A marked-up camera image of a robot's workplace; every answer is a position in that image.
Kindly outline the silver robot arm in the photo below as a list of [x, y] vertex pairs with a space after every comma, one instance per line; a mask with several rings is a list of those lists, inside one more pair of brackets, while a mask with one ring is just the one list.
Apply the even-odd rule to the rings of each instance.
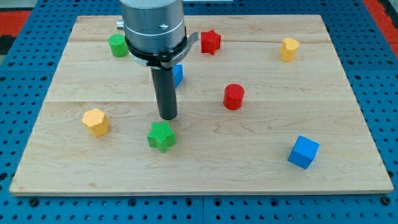
[[120, 0], [127, 47], [148, 67], [180, 63], [199, 39], [187, 34], [182, 0]]

